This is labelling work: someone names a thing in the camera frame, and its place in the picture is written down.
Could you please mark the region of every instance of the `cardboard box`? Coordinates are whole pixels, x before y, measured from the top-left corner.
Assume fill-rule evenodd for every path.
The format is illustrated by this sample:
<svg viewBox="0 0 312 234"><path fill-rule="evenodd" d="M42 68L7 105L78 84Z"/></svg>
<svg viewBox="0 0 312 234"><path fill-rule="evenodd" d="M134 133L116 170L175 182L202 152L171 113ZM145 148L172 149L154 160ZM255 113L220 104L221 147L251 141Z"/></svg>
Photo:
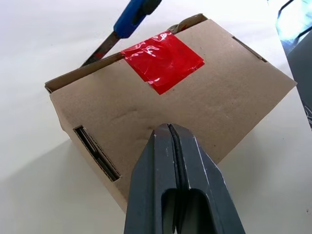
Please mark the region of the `cardboard box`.
<svg viewBox="0 0 312 234"><path fill-rule="evenodd" d="M295 86L203 15L170 30L205 65L162 95L139 77L122 54L45 85L62 129L123 211L132 169L155 127L168 122L190 129L218 163Z"/></svg>

